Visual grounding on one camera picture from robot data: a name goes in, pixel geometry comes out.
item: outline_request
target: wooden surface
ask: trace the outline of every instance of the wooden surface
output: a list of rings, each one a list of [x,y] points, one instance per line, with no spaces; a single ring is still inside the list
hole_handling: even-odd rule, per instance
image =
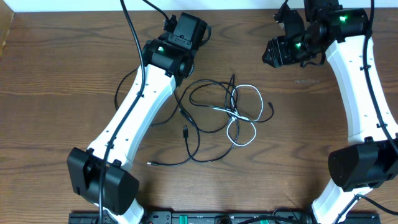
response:
[[[378,9],[373,35],[377,69],[396,119],[397,12]],[[330,179],[329,153],[347,145],[345,111],[330,66],[274,69],[262,63],[267,41],[283,34],[272,20],[275,10],[191,13],[212,25],[213,35],[179,92],[197,79],[228,81],[235,73],[237,83],[260,89],[264,100],[273,103],[275,116],[257,125],[257,138],[248,147],[234,149],[219,162],[181,167],[149,167],[146,162],[186,158],[182,128],[188,123],[178,114],[150,128],[132,170],[141,183],[139,203],[206,211],[306,208]],[[133,12],[132,18],[142,46],[161,34],[160,14]],[[73,147],[84,149],[107,125],[115,112],[118,83],[138,64],[121,12],[16,14],[0,61],[0,223],[66,223],[72,210],[96,210],[73,193],[66,159]],[[126,81],[120,101],[132,81]],[[217,103],[222,95],[217,89],[202,91],[198,100]],[[242,90],[240,100],[240,108],[255,116],[255,93]],[[184,102],[203,129],[226,121],[223,113],[193,110]],[[169,99],[155,120],[166,118],[174,106]],[[241,127],[239,141],[244,142],[252,129],[249,124]],[[197,138],[189,130],[194,148]],[[218,156],[229,144],[224,130],[202,134],[197,158]],[[397,187],[398,180],[389,181],[369,196],[398,210]],[[365,201],[355,209],[377,211],[383,223],[398,222]]]
[[[7,36],[10,30],[12,18],[14,12],[0,0],[0,56],[2,54],[3,47],[6,44]]]

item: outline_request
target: black cable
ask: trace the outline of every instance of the black cable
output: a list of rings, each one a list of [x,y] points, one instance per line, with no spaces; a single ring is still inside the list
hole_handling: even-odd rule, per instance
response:
[[[281,222],[286,222],[286,223],[297,223],[297,224],[302,224],[302,222],[297,221],[297,220],[293,220],[293,219],[289,219],[289,218],[282,218],[282,217],[275,217],[275,216],[269,216],[269,215],[262,215],[260,217],[257,218],[251,218],[249,220],[240,222],[238,224],[250,224],[250,223],[254,223],[254,222],[258,222],[258,221],[263,221],[263,220],[273,220],[273,221],[281,221]]]
[[[173,116],[174,116],[174,114],[176,113],[176,111],[178,110],[178,108],[180,108],[180,112],[181,112],[182,116],[183,116],[195,129],[197,128],[197,130],[199,130],[199,132],[201,132],[201,133],[207,133],[207,134],[216,133],[216,132],[218,132],[218,131],[221,131],[222,129],[224,129],[224,128],[228,125],[229,122],[231,122],[231,119],[232,119],[233,116],[234,116],[234,117],[236,118],[236,120],[235,120],[235,124],[236,124],[236,136],[235,136],[235,139],[233,140],[234,143],[232,143],[232,144],[231,144],[231,147],[230,147],[224,154],[222,154],[221,156],[218,156],[218,157],[216,157],[216,158],[214,158],[214,159],[198,160],[198,159],[195,159],[195,158],[194,158],[195,155],[192,155],[192,154],[190,154],[190,152],[189,152],[189,153],[188,153],[188,155],[189,155],[189,159],[188,159],[188,160],[191,159],[191,160],[193,160],[193,161],[195,161],[195,162],[207,163],[207,162],[218,161],[218,160],[224,158],[226,155],[228,155],[228,153],[231,152],[231,150],[232,150],[233,147],[235,146],[236,141],[238,140],[238,137],[239,137],[239,122],[238,122],[238,120],[242,120],[242,121],[245,121],[245,122],[253,122],[253,123],[263,123],[263,122],[266,122],[266,121],[270,120],[270,119],[273,117],[273,115],[274,115],[274,107],[273,107],[273,105],[272,105],[271,102],[268,102],[268,105],[271,107],[272,114],[271,114],[267,119],[265,119],[265,120],[263,120],[263,121],[248,121],[248,120],[241,119],[241,118],[239,118],[239,117],[236,117],[236,116],[233,115],[233,114],[229,114],[229,113],[226,112],[226,114],[227,114],[227,116],[229,117],[229,119],[227,120],[227,122],[225,122],[224,125],[222,125],[222,127],[217,128],[217,129],[215,129],[215,130],[211,130],[211,131],[203,130],[203,129],[199,128],[199,127],[197,126],[196,123],[193,123],[193,122],[192,122],[192,120],[191,120],[191,119],[193,119],[192,117],[186,116],[186,115],[185,115],[186,113],[184,113],[184,111],[186,111],[186,109],[183,107],[183,105],[182,105],[182,103],[181,103],[181,102],[182,102],[182,98],[185,96],[187,90],[190,89],[193,85],[197,85],[197,84],[199,84],[199,83],[206,83],[206,84],[200,85],[200,86],[196,87],[195,89],[193,89],[193,91],[192,91],[192,92],[190,93],[190,95],[189,95],[189,98],[190,98],[189,101],[190,101],[191,104],[193,104],[194,106],[202,106],[202,107],[208,107],[208,108],[213,108],[213,107],[222,108],[222,107],[215,106],[215,105],[200,105],[200,104],[194,103],[194,100],[193,100],[193,94],[194,94],[194,92],[196,92],[197,90],[199,90],[199,89],[201,89],[201,88],[204,88],[204,87],[206,87],[206,86],[218,85],[218,86],[222,87],[222,89],[224,89],[224,91],[226,92],[226,93],[225,93],[225,101],[224,101],[224,107],[223,107],[223,109],[225,109],[225,110],[230,110],[230,111],[235,111],[235,110],[237,111],[237,110],[238,110],[237,107],[238,107],[238,96],[239,96],[239,91],[236,89],[236,85],[235,85],[235,74],[233,74],[233,75],[231,76],[231,78],[230,78],[230,80],[229,80],[228,83],[227,83],[227,82],[217,82],[217,81],[214,81],[214,80],[197,80],[197,81],[191,83],[189,86],[187,86],[186,89],[184,89],[181,98],[178,98],[178,96],[177,96],[177,94],[176,94],[176,91],[175,91],[175,92],[174,92],[174,95],[175,95],[175,99],[176,99],[176,101],[177,101],[177,105],[176,105],[176,107],[174,108],[173,113],[172,113],[165,121],[159,122],[159,123],[155,123],[155,124],[151,124],[150,126],[151,126],[151,127],[154,127],[154,126],[159,126],[159,125],[165,124],[166,122],[170,121],[170,120],[173,118]],[[234,90],[234,91],[236,92],[236,96],[233,96],[233,95],[232,95],[232,90],[231,90],[231,91],[229,90],[230,88],[232,88],[232,90]],[[154,165],[154,166],[156,166],[157,164],[159,164],[160,166],[167,166],[167,165],[178,166],[177,164],[161,164],[161,163],[159,163],[159,162],[149,162],[149,164]]]
[[[341,211],[338,215],[337,218],[334,222],[334,224],[338,224],[338,221],[342,218],[342,216],[348,212],[348,210],[353,206],[354,203],[356,203],[359,200],[359,198],[354,197],[348,204],[345,206],[343,211]]]
[[[133,71],[129,72],[129,73],[120,81],[119,86],[118,86],[118,88],[116,89],[116,93],[114,94],[114,107],[116,108],[116,110],[119,109],[118,94],[119,94],[119,89],[120,89],[122,83],[124,82],[124,80],[125,80],[128,76],[130,76],[131,74],[133,74],[133,73],[134,73],[135,71],[137,71],[137,70],[138,70],[138,68],[136,68],[136,69],[134,69]]]
[[[281,209],[285,209],[285,210],[290,211],[290,212],[293,214],[294,218],[295,218],[297,221],[300,221],[299,218],[297,218],[296,214],[293,212],[293,210],[291,210],[291,209],[288,208],[288,207],[280,207],[280,208],[277,208],[277,209],[275,209],[274,212],[272,212],[272,215],[276,217],[276,213],[278,213],[279,210],[281,210]]]
[[[322,52],[321,61],[319,63],[302,61],[300,62],[300,67],[305,68],[307,65],[322,66],[325,63],[325,60],[326,60],[326,54]]]
[[[368,89],[369,89],[369,93],[370,93],[371,98],[372,98],[373,107],[374,107],[374,110],[376,111],[376,115],[377,115],[377,118],[379,120],[379,126],[381,127],[381,129],[383,130],[384,134],[386,135],[386,137],[387,137],[388,141],[390,142],[392,148],[395,150],[396,154],[398,155],[398,148],[397,148],[396,144],[394,143],[394,141],[392,140],[391,135],[390,135],[390,133],[388,132],[388,130],[386,128],[386,124],[383,121],[383,117],[381,115],[380,108],[379,108],[379,105],[377,103],[376,96],[374,95],[371,77],[369,75],[370,67],[368,65],[368,42],[369,42],[369,39],[372,36],[373,19],[374,19],[374,0],[371,0],[371,15],[370,15],[370,18],[369,18],[368,31],[367,31],[367,33],[365,35],[365,41],[364,41],[364,45],[363,45],[363,68],[362,69],[365,72],[366,83],[368,84]]]
[[[136,98],[132,102],[132,104],[131,104],[130,108],[127,110],[126,114],[123,116],[122,120],[120,120],[120,123],[118,124],[118,126],[114,130],[114,133],[112,134],[112,137],[109,140],[108,145],[106,146],[105,155],[104,155],[104,158],[103,158],[103,163],[101,165],[101,173],[100,173],[100,177],[99,177],[99,199],[98,199],[99,224],[103,223],[103,200],[104,200],[104,198],[103,198],[103,190],[104,190],[105,168],[106,168],[106,163],[107,163],[107,160],[108,160],[109,152],[114,146],[113,142],[116,139],[116,136],[118,135],[118,132],[120,131],[120,129],[123,126],[124,122],[127,120],[127,118],[130,115],[132,109],[137,104],[139,98],[142,96],[142,93],[144,92],[145,80],[146,80],[145,79],[144,60],[142,59],[141,46],[139,44],[139,40],[138,40],[138,37],[137,37],[137,34],[136,34],[136,30],[134,29],[134,26],[133,26],[133,24],[131,22],[129,13],[128,13],[127,9],[126,9],[126,5],[124,4],[124,0],[120,0],[120,3],[122,5],[124,15],[126,16],[127,23],[129,24],[129,27],[131,29],[132,36],[134,37],[134,40],[136,42],[136,47],[137,47],[137,50],[138,50],[138,56],[139,56],[139,60],[141,62],[142,82],[141,82],[141,88],[140,88]]]
[[[177,105],[180,105],[180,104],[181,104],[181,100],[178,100],[177,94],[176,94],[175,92],[174,92],[174,97],[175,97],[175,99],[177,100]],[[199,147],[200,147],[200,132],[199,132],[198,126],[197,126],[195,120],[193,120],[192,116],[188,113],[188,111],[185,110],[182,106],[181,106],[181,109],[183,110],[184,116],[186,116],[187,119],[189,120],[189,123],[190,123],[190,124],[196,129],[196,131],[197,131],[197,134],[198,134],[198,146],[197,146],[197,149],[195,150],[195,152],[194,152],[192,155],[190,154],[189,147],[188,147],[188,140],[187,140],[187,137],[186,137],[186,138],[185,138],[185,145],[186,145],[186,147],[187,147],[187,151],[188,151],[188,155],[189,155],[189,158],[188,158],[188,159],[186,159],[186,160],[183,161],[183,162],[178,162],[178,163],[173,163],[173,164],[165,164],[165,163],[160,163],[160,162],[148,162],[149,165],[152,165],[152,166],[180,166],[180,165],[186,164],[189,160],[193,159],[193,157],[194,157],[194,156],[197,154],[197,152],[199,151]]]
[[[148,0],[143,0],[146,4],[148,4],[150,7],[153,7],[154,9],[156,9],[158,12],[160,12],[165,18],[166,21],[169,21],[169,17],[166,15],[166,13],[159,9],[157,6],[155,6],[154,4],[150,3]]]
[[[367,201],[368,201],[369,203],[371,203],[372,205],[376,206],[377,208],[380,208],[383,212],[386,212],[386,213],[388,213],[388,214],[390,214],[390,215],[396,215],[396,216],[398,216],[398,212],[395,212],[395,211],[392,211],[392,210],[387,209],[386,207],[383,207],[382,205],[380,205],[379,203],[375,202],[374,200],[368,198],[368,197],[365,196],[365,195],[356,194],[355,197],[358,198],[358,199],[359,199],[359,198],[363,198],[363,199],[367,200]]]
[[[210,37],[211,37],[211,26],[207,25],[206,29],[207,29],[207,38],[200,42],[199,47],[207,44],[207,42],[210,40]]]

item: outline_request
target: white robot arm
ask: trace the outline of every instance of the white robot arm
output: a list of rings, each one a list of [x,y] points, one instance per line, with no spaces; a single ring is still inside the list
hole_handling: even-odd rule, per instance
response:
[[[146,66],[145,70],[146,87],[143,97],[137,102],[128,119],[124,122],[123,127],[119,131],[118,138],[114,141],[115,150],[111,150],[108,156],[109,163],[118,160],[121,162],[121,168],[126,171],[132,168],[137,148],[157,111],[175,90],[174,76],[166,76],[165,70],[154,65]],[[141,74],[141,67],[139,67],[137,74]],[[107,143],[116,126],[120,123],[120,120],[136,98],[141,82],[141,76],[137,75],[129,93],[111,122],[98,138],[88,146],[88,149],[95,149],[93,151],[95,157],[104,157]],[[122,215],[115,215],[108,209],[107,211],[120,224],[139,223],[144,214],[144,209],[138,204],[136,199],[134,199],[131,206]]]
[[[301,67],[323,65],[327,58],[336,75],[347,116],[349,146],[330,154],[331,180],[312,203],[312,215],[316,223],[338,223],[358,201],[357,194],[367,194],[398,174],[398,139],[389,137],[397,136],[398,126],[377,75],[373,41],[368,39],[374,1],[370,19],[363,9],[343,10],[337,0],[304,3],[305,18],[311,23],[307,30],[298,12],[285,1],[274,16],[284,24],[285,36],[270,40],[262,59],[276,68],[293,63]],[[367,57],[363,55],[365,46]],[[321,52],[319,64],[307,63]]]
[[[205,21],[185,12],[178,22],[175,15],[167,18],[164,29],[166,32],[148,41],[142,51],[138,74],[144,69],[146,80],[137,75],[104,131],[86,151],[74,148],[67,159],[73,191],[99,204],[100,208],[104,207],[120,224],[139,223],[144,214],[135,199],[139,182],[129,173],[138,145],[159,108],[182,80],[192,74],[195,54],[211,35],[211,28]],[[206,30],[208,37],[202,40]]]
[[[363,71],[362,49],[364,35],[347,37],[345,42],[334,41],[326,51],[326,57],[335,72],[341,97],[347,115],[348,142],[350,145],[365,143],[365,138],[372,137],[374,141],[386,140],[386,135],[376,124],[379,122],[372,105],[372,99],[366,85]],[[398,125],[389,111],[383,90],[377,75],[376,64],[373,57],[373,41],[368,43],[368,64],[371,66],[369,74],[374,93],[382,112],[383,120],[387,123],[387,130],[391,136],[398,133]],[[370,187],[360,187],[350,192],[337,186],[330,179],[325,190],[319,198],[312,203],[312,210],[318,223],[342,222],[349,209],[341,214],[345,207],[354,199],[356,194],[367,194],[372,191]]]

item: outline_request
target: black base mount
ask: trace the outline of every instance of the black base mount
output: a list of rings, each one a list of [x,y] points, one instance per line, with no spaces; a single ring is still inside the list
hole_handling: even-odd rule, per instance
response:
[[[187,212],[149,212],[142,218],[140,224],[238,224],[263,215],[273,216],[272,212],[266,213],[187,213]],[[304,212],[277,212],[277,217],[295,220],[300,223],[312,224],[312,220]],[[98,213],[71,213],[69,224],[97,223]],[[274,220],[262,220],[253,224],[274,224]],[[104,214],[104,224],[117,224],[108,214]],[[374,213],[349,213],[344,224],[381,224],[380,216]]]

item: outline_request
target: white cable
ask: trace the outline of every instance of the white cable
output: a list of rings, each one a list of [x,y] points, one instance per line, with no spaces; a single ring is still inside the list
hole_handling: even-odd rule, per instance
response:
[[[262,114],[262,111],[263,111],[263,109],[264,109],[264,102],[262,101],[262,96],[261,96],[260,91],[259,91],[254,85],[238,85],[238,86],[236,86],[236,88],[234,88],[234,90],[232,91],[232,94],[231,94],[231,95],[232,95],[232,96],[234,95],[235,89],[237,89],[237,88],[239,88],[239,87],[244,87],[244,86],[246,86],[246,87],[251,87],[251,88],[255,89],[255,90],[257,91],[257,93],[259,94],[259,96],[260,96],[261,110],[260,110],[260,113],[259,113],[258,118],[254,120],[254,121],[258,121],[258,120],[260,119],[261,114]],[[233,100],[232,100],[232,99],[233,99],[233,98],[231,97],[231,105],[232,105],[232,107],[233,107],[233,106],[234,106],[234,103],[233,103]],[[228,124],[228,126],[227,126],[227,128],[226,128],[226,135],[227,135],[228,139],[229,139],[235,146],[240,146],[240,147],[247,146],[248,144],[250,144],[250,143],[256,138],[256,136],[257,136],[256,127],[254,126],[253,121],[251,121],[249,118],[247,118],[247,117],[245,117],[245,116],[241,116],[237,110],[231,111],[231,110],[226,110],[226,109],[223,109],[223,108],[220,108],[220,107],[213,107],[213,109],[214,109],[214,110],[219,110],[219,111],[224,111],[224,112],[227,112],[227,113],[233,115],[231,121],[229,122],[229,124]],[[246,120],[246,121],[250,122],[251,126],[252,126],[253,129],[254,129],[254,136],[253,136],[253,138],[252,138],[250,141],[248,141],[246,144],[238,144],[238,143],[236,143],[235,141],[232,140],[231,136],[229,135],[229,127],[231,126],[232,122],[234,122],[234,121],[236,120],[236,118],[243,119],[243,120]]]

